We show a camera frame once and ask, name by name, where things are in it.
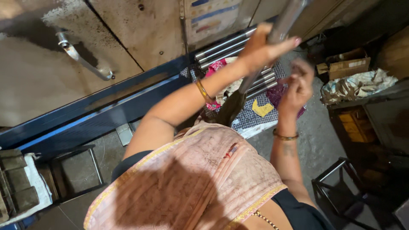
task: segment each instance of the blue metal frame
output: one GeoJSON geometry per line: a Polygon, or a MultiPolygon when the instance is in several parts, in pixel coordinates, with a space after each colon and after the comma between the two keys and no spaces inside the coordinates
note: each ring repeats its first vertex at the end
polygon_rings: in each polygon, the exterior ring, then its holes
{"type": "Polygon", "coordinates": [[[0,133],[0,147],[2,149],[14,149],[30,140],[34,140],[58,127],[63,126],[78,116],[95,111],[92,104],[117,92],[125,90],[131,86],[137,85],[142,81],[158,74],[165,74],[168,77],[179,74],[186,66],[183,56],[155,67],[149,71],[143,72],[137,76],[131,77],[111,87],[98,91],[90,96],[72,102],[66,106],[60,107],[42,116],[36,117],[23,124],[17,125],[9,130],[0,133]]]}
{"type": "Polygon", "coordinates": [[[189,83],[185,77],[173,76],[21,145],[19,149],[22,153],[41,153],[42,160],[52,158],[54,151],[83,144],[145,115],[154,104],[189,83]]]}

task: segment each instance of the saree border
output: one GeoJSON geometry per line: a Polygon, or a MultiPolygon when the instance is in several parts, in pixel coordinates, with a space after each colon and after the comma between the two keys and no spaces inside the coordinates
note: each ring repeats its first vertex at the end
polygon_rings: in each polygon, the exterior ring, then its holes
{"type": "Polygon", "coordinates": [[[270,200],[275,193],[286,189],[287,186],[285,184],[281,184],[274,189],[270,190],[268,193],[264,194],[261,198],[259,198],[256,202],[254,202],[250,207],[248,207],[246,210],[244,210],[240,215],[238,215],[236,218],[234,218],[229,225],[227,225],[224,230],[233,230],[240,225],[243,220],[246,220],[250,215],[252,215],[259,207],[261,207],[264,203],[266,203],[268,200],[270,200]]]}

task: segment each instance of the stool leg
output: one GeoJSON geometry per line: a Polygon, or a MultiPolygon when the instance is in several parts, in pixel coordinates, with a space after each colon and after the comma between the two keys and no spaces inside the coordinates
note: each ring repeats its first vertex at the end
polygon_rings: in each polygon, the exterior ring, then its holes
{"type": "Polygon", "coordinates": [[[97,162],[97,158],[95,156],[94,150],[92,148],[89,148],[88,152],[91,155],[91,159],[92,159],[92,163],[94,165],[95,173],[97,174],[97,177],[98,177],[98,182],[99,182],[100,185],[102,185],[103,184],[103,178],[102,178],[101,171],[99,170],[99,166],[98,166],[98,162],[97,162]]]}

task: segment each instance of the pink nail polish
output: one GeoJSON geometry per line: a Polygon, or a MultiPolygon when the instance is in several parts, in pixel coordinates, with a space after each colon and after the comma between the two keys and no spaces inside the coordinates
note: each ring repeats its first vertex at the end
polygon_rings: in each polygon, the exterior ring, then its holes
{"type": "Polygon", "coordinates": [[[301,38],[297,38],[297,39],[295,40],[295,46],[298,46],[299,44],[301,44],[301,42],[302,42],[302,39],[301,39],[301,38]]]}

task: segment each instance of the gold bangle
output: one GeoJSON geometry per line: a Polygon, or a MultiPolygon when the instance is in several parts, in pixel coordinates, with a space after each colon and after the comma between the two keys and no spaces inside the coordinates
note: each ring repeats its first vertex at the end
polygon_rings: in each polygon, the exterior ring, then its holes
{"type": "Polygon", "coordinates": [[[197,79],[196,85],[198,86],[199,91],[200,91],[200,93],[202,94],[202,96],[204,98],[204,101],[206,103],[211,104],[214,100],[207,94],[206,90],[203,88],[202,83],[200,82],[200,79],[197,79]]]}
{"type": "Polygon", "coordinates": [[[283,137],[277,134],[277,129],[273,130],[273,135],[274,137],[278,137],[280,140],[297,140],[297,138],[299,137],[298,132],[297,135],[295,137],[283,137]]]}

